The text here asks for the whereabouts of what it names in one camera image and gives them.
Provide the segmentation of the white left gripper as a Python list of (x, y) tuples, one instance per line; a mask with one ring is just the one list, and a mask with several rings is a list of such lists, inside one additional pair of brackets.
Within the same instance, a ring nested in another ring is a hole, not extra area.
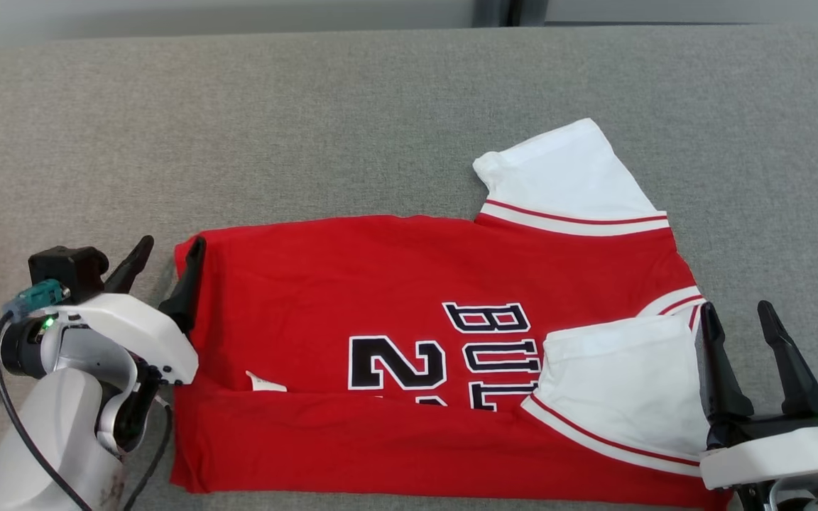
[(155, 239), (145, 235), (104, 282), (104, 291), (81, 304), (48, 307), (48, 314), (59, 320), (78, 316), (82, 324), (103, 334), (145, 360), (149, 365), (172, 369), (166, 378), (190, 385), (199, 368), (198, 355), (186, 334), (195, 327), (200, 299), (202, 266), (207, 255), (207, 240), (196, 236), (184, 258), (184, 268), (169, 297), (158, 310), (129, 294), (137, 275), (150, 258)]

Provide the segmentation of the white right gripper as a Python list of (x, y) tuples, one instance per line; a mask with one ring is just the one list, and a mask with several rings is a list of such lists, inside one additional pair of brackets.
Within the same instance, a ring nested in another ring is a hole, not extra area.
[(775, 356), (782, 413), (752, 417), (725, 351), (714, 304), (700, 307), (702, 375), (709, 432), (700, 456), (705, 488), (818, 475), (818, 382), (769, 301), (757, 305), (764, 341)]

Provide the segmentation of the red white basketball jersey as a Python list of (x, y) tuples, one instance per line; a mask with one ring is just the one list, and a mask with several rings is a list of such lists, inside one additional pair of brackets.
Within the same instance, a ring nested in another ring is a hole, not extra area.
[(202, 233), (173, 485), (724, 511), (667, 214), (591, 119), (473, 168), (473, 220)]

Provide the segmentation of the grey double partition post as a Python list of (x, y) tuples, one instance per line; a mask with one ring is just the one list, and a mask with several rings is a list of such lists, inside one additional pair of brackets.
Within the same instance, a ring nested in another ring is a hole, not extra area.
[(474, 0), (473, 27), (545, 25), (550, 0)]

